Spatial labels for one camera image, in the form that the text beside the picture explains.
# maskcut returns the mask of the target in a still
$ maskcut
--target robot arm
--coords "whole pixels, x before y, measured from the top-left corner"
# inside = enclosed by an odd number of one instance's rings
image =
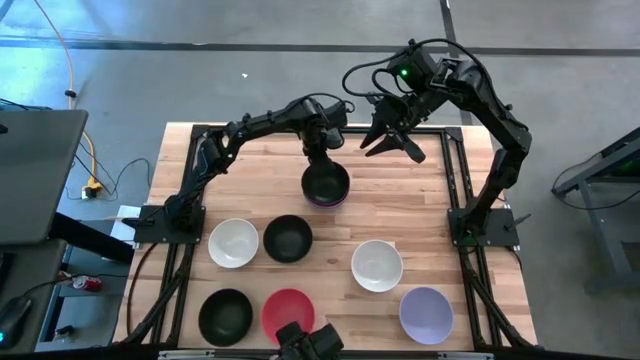
[[[405,92],[401,98],[395,95],[369,98],[375,104],[375,113],[361,148],[385,135],[367,156],[400,149],[420,163],[425,155],[409,138],[413,128],[447,101],[473,113],[503,146],[495,154],[482,191],[467,204],[461,217],[460,228],[467,235],[482,236],[491,205],[500,192],[513,186],[518,179],[520,166],[531,146],[531,134],[513,117],[511,106],[505,106],[497,98],[491,78],[475,57],[474,61],[442,59],[436,64],[421,47],[424,43],[410,41],[409,46],[394,55],[382,70],[401,77],[412,91]],[[375,82],[375,77],[373,80],[376,87],[383,92],[386,90]]]
[[[189,230],[195,225],[192,214],[200,207],[198,199],[205,186],[217,175],[227,173],[247,141],[276,132],[295,132],[311,163],[328,159],[327,149],[340,148],[344,144],[340,128],[347,125],[347,113],[352,110],[347,109],[345,101],[324,108],[311,97],[313,95],[296,99],[285,108],[264,115],[251,117],[246,114],[239,122],[230,122],[223,129],[204,133],[191,172],[178,194],[165,201],[165,215],[172,226],[177,230]]]

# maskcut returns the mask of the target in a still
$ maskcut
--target wooden tabletop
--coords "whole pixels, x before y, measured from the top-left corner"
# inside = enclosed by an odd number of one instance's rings
[[[156,166],[150,204],[162,204],[179,189],[191,123],[169,123]],[[483,127],[463,127],[465,147],[474,189],[479,191],[487,176],[493,150]],[[469,318],[465,303],[457,251],[451,245],[446,210],[450,207],[439,137],[416,135],[413,139],[427,159],[413,163],[404,153],[392,151],[372,158],[359,149],[362,135],[346,135],[345,145],[331,151],[351,176],[351,191],[344,204],[334,210],[319,210],[308,204],[300,188],[300,177],[308,165],[301,142],[294,134],[278,134],[245,144],[229,174],[216,177],[206,188],[207,215],[196,246],[184,309],[180,348],[210,348],[200,335],[198,313],[204,300],[222,288],[235,288],[247,295],[254,309],[254,321],[247,336],[235,348],[276,348],[260,324],[262,305],[282,288],[297,288],[314,303],[314,329],[327,322],[339,332],[346,349],[352,350],[470,350]],[[459,177],[455,147],[453,163]],[[458,178],[459,188],[462,182]],[[464,204],[463,194],[459,194]],[[260,235],[267,224],[283,214],[306,219],[314,234],[313,246],[301,261],[284,265],[272,260],[262,244],[256,257],[240,269],[224,269],[210,258],[207,240],[213,228],[229,218],[250,221]],[[386,293],[361,288],[351,271],[351,255],[369,239],[392,243],[402,255],[404,274],[400,283]],[[136,251],[133,274],[146,246]],[[160,289],[168,245],[158,245],[144,264],[132,299],[135,327],[154,303]],[[487,248],[487,261],[496,302],[525,339],[536,337],[522,275],[514,255],[502,248]],[[178,254],[177,263],[182,257]],[[125,294],[128,293],[130,281]],[[451,302],[453,332],[435,346],[411,340],[399,319],[399,303],[417,286],[441,291]],[[126,297],[114,340],[126,336]],[[167,307],[162,339],[171,325],[174,299]],[[489,339],[484,306],[479,306],[481,325]]]

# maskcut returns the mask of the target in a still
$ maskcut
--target soda can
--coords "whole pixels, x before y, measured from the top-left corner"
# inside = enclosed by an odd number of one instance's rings
[[[102,289],[102,280],[93,276],[78,276],[73,279],[73,287],[78,290],[98,292]]]

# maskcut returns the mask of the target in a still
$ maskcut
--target white bowl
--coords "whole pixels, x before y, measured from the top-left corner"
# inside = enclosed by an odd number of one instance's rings
[[[238,268],[253,259],[259,243],[258,231],[250,222],[229,219],[218,224],[209,235],[209,255],[222,267]]]
[[[366,241],[353,253],[351,272],[358,284],[373,292],[393,289],[402,278],[402,257],[382,240]]]

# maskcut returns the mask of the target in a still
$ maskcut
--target concrete floor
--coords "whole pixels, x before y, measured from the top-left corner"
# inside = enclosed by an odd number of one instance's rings
[[[0,12],[0,41],[53,35],[33,2],[6,1],[12,4],[4,19]],[[172,0],[163,6],[151,0],[41,1],[63,35],[75,39],[401,45],[410,37],[445,35],[439,0]],[[448,4],[457,39],[466,46],[640,48],[638,1],[449,0]],[[387,54],[72,50],[71,56],[79,108],[90,113],[87,130],[100,161],[115,175],[134,158],[155,162],[168,121],[238,120],[245,112],[277,109],[314,91],[346,96],[340,87],[342,74]],[[66,106],[62,93],[68,75],[60,49],[0,47],[0,59],[0,97]],[[638,126],[640,59],[482,56],[481,60],[498,95],[514,105],[514,115],[531,128],[534,138],[508,200],[516,214],[533,214],[519,233],[540,344],[553,350],[637,358],[640,293],[597,297],[584,293],[584,281],[602,271],[593,233],[586,214],[558,203],[549,189],[562,169]],[[366,72],[350,83],[356,89],[372,88]],[[364,101],[357,105],[359,110],[350,120],[369,122],[371,108]],[[458,125],[460,114],[447,106],[432,123]],[[101,218],[115,214],[120,204],[141,205],[148,193],[145,175],[144,165],[136,164],[123,175],[119,200],[79,202],[63,197],[60,211]],[[67,183],[72,196],[86,179],[81,167],[72,170]]]

